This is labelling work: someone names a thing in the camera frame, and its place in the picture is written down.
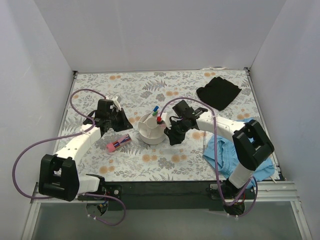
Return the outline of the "green capped white marker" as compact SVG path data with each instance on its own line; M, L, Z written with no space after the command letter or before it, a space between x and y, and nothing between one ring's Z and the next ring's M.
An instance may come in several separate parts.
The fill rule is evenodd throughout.
M151 118L156 118L157 115L158 115L158 112L157 112L157 111L156 111L156 112L153 112L153 113L151 114Z

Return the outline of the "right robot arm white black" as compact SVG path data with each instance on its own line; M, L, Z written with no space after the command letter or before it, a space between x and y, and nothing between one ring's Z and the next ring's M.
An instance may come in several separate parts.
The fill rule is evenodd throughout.
M231 141L239 163L224 184L219 180L216 183L221 195L227 193L232 199L239 198L255 170L275 150L265 130L256 120L240 122L217 116L213 108L204 102L201 107L193 109L187 104L187 97L178 97L176 101L174 116L167 116L162 110L156 118L158 125L165 126L164 133L170 145L181 144L191 129L210 132L215 138L221 136Z

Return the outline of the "thin purple gel pen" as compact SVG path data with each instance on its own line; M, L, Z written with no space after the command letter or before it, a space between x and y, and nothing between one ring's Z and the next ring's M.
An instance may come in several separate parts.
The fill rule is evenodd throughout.
M203 135L202 135L202 153L204 153L205 149L206 149L206 135L207 135L207 132L204 131L203 132Z

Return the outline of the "white round divided organizer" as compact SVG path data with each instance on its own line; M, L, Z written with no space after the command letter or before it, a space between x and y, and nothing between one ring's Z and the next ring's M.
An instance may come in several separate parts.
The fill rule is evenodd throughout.
M148 145L158 145L165 140L164 129L157 124L157 119L147 113L138 121L138 132L143 142Z

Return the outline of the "pink pack of pens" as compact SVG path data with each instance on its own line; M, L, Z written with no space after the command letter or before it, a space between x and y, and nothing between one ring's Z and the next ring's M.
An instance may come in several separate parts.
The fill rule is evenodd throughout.
M106 149L109 153L114 152L115 150L129 144L132 141L132 138L129 134L121 136L118 140L110 142L106 145Z

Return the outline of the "black folded cloth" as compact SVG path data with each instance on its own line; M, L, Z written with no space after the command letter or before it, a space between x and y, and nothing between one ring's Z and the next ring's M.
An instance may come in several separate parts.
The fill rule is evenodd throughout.
M196 90L198 98L212 108L224 110L241 92L241 88L221 77L214 77L209 83Z

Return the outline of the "floral table mat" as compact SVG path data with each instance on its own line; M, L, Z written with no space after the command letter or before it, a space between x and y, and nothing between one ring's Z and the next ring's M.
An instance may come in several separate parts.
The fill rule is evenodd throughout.
M67 108L62 125L63 135L79 131L83 123L81 114L95 110L102 95L120 96L120 104L133 126L128 130L131 143L114 152L108 152L106 146L119 139L121 133L109 130L80 160L78 173L96 174L115 182L214 180L214 169L203 158L203 131L188 131L178 145L170 146L168 139L148 145L140 138L138 121L156 106L173 114L167 102L178 97L188 98L187 103L198 108L196 90L215 77L241 89L234 101L217 115L234 121L260 120L250 81L243 70L78 74L72 88L73 106Z

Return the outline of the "light blue shorts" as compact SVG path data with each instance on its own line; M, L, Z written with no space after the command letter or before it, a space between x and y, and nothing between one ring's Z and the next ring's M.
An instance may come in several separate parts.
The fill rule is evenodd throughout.
M215 168L215 135L213 134L208 141L207 147L204 150L204 159ZM236 169L239 164L235 145L232 141L218 135L217 136L217 166L218 171L226 179ZM267 158L263 161L259 167L254 171L253 176L258 182L268 179L275 173L276 169L271 158Z

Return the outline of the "aluminium frame rail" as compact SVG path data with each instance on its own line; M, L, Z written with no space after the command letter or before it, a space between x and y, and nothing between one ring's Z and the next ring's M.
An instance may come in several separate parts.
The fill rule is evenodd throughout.
M110 201L100 219L97 199L35 200L24 240L310 240L292 181L263 181L253 188L246 215L208 209L138 209Z

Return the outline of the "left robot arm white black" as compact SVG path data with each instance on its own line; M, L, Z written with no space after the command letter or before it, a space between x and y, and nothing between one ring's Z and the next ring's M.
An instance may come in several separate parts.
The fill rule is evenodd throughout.
M119 97L100 99L97 110L89 113L80 135L73 137L53 155L41 159L38 191L42 195L73 201L78 195L89 193L95 200L106 196L105 179L95 174L78 175L78 165L87 151L109 129L121 132L133 126L119 103Z

